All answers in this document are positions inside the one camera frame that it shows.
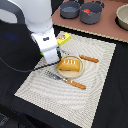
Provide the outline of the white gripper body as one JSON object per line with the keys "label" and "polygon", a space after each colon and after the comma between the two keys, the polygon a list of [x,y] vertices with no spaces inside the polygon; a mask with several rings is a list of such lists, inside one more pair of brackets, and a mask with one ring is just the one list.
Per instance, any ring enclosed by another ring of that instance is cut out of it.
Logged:
{"label": "white gripper body", "polygon": [[57,61],[58,43],[55,38],[54,29],[51,28],[46,33],[32,33],[31,37],[37,43],[40,51],[48,64]]}

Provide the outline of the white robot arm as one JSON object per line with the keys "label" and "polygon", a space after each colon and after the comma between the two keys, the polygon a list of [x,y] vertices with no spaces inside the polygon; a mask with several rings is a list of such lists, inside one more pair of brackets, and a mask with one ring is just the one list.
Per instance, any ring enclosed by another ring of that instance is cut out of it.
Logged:
{"label": "white robot arm", "polygon": [[25,24],[48,64],[57,61],[58,47],[51,14],[51,0],[0,0],[0,20]]}

